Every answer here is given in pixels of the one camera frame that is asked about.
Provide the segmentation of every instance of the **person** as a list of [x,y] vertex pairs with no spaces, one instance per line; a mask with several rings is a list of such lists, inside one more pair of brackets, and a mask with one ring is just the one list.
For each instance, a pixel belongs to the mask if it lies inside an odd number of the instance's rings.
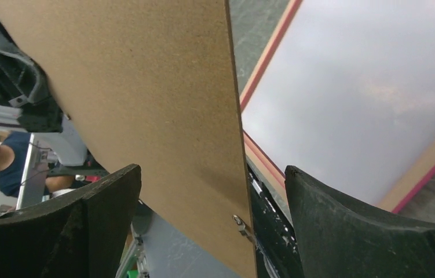
[[[0,191],[18,197],[26,161],[30,133],[13,131],[0,144]],[[45,193],[70,188],[77,181],[74,176],[48,177]]]

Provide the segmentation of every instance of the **dark blue shirt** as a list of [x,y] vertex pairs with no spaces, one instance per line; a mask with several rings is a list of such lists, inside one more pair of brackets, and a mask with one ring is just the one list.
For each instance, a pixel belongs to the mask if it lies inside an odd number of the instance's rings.
[[13,163],[0,171],[0,191],[6,196],[18,197],[26,154],[30,145],[30,135],[30,133],[14,131],[2,143],[14,152]]

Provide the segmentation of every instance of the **cardboard sheet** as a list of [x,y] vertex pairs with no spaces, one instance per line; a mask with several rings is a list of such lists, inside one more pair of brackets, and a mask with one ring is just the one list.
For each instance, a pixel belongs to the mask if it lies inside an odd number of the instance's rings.
[[254,247],[227,1],[0,1],[109,171],[142,167],[141,198],[242,277]]

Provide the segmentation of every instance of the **metal clip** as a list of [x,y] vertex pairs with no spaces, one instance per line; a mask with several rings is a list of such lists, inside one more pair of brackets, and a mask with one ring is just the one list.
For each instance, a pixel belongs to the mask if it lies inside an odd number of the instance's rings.
[[244,221],[237,215],[233,215],[233,219],[237,224],[237,230],[242,235],[245,236],[252,244],[256,244],[257,240],[255,235],[250,232],[250,229],[244,223]]

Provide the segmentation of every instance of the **black cable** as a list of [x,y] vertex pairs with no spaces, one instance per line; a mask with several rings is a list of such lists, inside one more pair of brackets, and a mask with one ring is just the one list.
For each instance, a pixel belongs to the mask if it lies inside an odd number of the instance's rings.
[[45,173],[45,172],[48,172],[48,171],[50,171],[50,169],[43,170],[43,171],[40,171],[40,172],[34,174],[32,177],[29,177],[25,181],[23,181],[19,186],[23,186],[27,181],[31,180],[32,178],[36,177],[39,174],[42,174],[42,173]]
[[42,148],[39,145],[35,145],[32,142],[30,142],[30,145],[32,145],[33,147],[37,147],[38,149],[47,149],[47,150],[51,150],[50,148]]

